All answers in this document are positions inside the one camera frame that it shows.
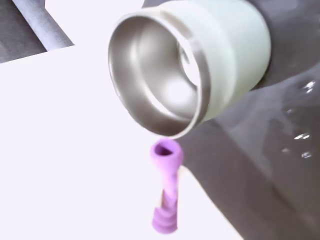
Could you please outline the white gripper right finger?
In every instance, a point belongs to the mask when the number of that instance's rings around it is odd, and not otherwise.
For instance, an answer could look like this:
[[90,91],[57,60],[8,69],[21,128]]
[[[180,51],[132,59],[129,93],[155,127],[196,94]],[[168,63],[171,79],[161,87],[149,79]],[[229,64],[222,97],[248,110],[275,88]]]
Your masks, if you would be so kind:
[[243,239],[185,166],[178,172],[177,206],[178,232],[184,240]]

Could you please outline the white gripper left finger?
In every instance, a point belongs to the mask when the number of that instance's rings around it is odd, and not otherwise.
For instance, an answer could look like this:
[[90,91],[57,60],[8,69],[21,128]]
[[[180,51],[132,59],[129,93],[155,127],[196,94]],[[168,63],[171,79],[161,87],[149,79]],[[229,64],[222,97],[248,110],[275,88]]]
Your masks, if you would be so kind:
[[154,240],[159,177],[150,163],[62,167],[64,240]]

